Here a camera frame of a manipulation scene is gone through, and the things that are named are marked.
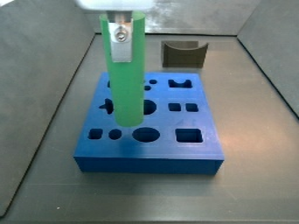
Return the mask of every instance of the screw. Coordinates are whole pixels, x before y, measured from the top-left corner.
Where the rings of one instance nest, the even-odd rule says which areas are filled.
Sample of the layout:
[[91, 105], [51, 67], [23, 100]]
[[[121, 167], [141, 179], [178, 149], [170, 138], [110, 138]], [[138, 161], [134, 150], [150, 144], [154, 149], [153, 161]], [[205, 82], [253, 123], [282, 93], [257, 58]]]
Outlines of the screw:
[[122, 30], [119, 29], [117, 31], [117, 40], [119, 42], [125, 42], [127, 40], [127, 30], [126, 29], [122, 29]]

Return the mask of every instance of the circular hole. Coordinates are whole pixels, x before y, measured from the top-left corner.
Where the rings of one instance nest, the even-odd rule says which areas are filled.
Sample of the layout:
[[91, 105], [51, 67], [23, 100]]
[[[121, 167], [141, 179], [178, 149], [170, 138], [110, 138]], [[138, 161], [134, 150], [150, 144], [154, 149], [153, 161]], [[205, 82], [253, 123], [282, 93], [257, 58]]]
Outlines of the circular hole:
[[143, 143], [151, 143], [161, 137], [161, 132], [153, 128], [141, 128], [134, 131], [134, 139]]
[[113, 140], [118, 140], [118, 139], [122, 137], [122, 130], [121, 130], [121, 129], [113, 129], [113, 130], [109, 132], [109, 137], [110, 137]]
[[158, 82], [157, 80], [150, 80], [151, 84], [157, 84], [157, 82]]
[[101, 139], [103, 135], [103, 129], [91, 129], [89, 132], [89, 139]]
[[145, 115], [149, 116], [157, 111], [157, 104], [154, 101], [145, 100]]
[[146, 91], [151, 90], [151, 87], [150, 86], [145, 86], [145, 90]]

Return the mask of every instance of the hole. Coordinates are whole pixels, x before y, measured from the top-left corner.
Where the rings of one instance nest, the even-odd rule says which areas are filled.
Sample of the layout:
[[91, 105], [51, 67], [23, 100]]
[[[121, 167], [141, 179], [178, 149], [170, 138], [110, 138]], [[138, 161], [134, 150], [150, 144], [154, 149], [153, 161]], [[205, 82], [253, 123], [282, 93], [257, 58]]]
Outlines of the hole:
[[158, 81], [157, 81], [157, 80], [150, 80], [150, 83], [151, 83], [151, 84], [157, 84]]
[[101, 139], [103, 135], [103, 129], [91, 129], [89, 132], [89, 139]]
[[182, 111], [182, 104], [181, 103], [169, 103], [170, 111]]
[[157, 104], [154, 101], [145, 100], [145, 115], [149, 116], [157, 111]]
[[145, 90], [146, 91], [151, 90], [151, 87], [150, 86], [145, 86]]
[[177, 141], [179, 143], [202, 143], [202, 131], [199, 129], [177, 129]]
[[186, 103], [186, 110], [189, 112], [199, 112], [199, 107], [197, 103]]
[[178, 83], [175, 80], [169, 80], [170, 88], [191, 88], [193, 82], [187, 80], [185, 83]]
[[134, 131], [134, 139], [143, 143], [151, 143], [161, 137], [161, 132], [153, 128], [141, 128]]
[[106, 99], [106, 104], [99, 107], [101, 109], [106, 109], [107, 113], [111, 115], [114, 113], [114, 102], [110, 99]]
[[122, 137], [122, 130], [121, 130], [121, 129], [113, 129], [113, 130], [109, 132], [109, 137], [110, 137], [113, 140], [118, 140], [118, 139]]

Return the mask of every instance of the rectangular hole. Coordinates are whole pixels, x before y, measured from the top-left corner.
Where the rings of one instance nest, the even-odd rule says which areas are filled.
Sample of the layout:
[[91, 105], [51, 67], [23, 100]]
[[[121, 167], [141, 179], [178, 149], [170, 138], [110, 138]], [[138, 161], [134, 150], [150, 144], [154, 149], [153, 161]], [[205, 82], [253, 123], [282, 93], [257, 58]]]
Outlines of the rectangular hole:
[[182, 104], [181, 103], [169, 103], [170, 111], [182, 111]]
[[103, 135], [103, 129], [91, 129], [89, 132], [89, 139], [99, 140]]
[[186, 110], [189, 112], [199, 112], [199, 107], [197, 103], [186, 103]]
[[179, 143], [202, 143], [202, 131], [199, 129], [177, 129], [177, 141]]
[[187, 80], [183, 83], [178, 83], [175, 80], [169, 80], [170, 88], [193, 88], [193, 81]]

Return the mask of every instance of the metal wall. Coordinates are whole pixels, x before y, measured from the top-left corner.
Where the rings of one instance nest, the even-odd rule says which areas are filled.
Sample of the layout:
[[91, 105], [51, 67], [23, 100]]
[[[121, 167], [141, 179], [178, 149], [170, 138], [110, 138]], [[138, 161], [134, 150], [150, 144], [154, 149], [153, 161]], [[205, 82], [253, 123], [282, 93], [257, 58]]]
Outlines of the metal wall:
[[238, 38], [299, 115], [299, 1], [264, 0]]
[[[238, 35], [261, 0], [155, 0], [146, 12], [146, 32]], [[99, 14], [86, 11], [95, 32]]]
[[0, 8], [0, 216], [94, 36], [71, 0]]

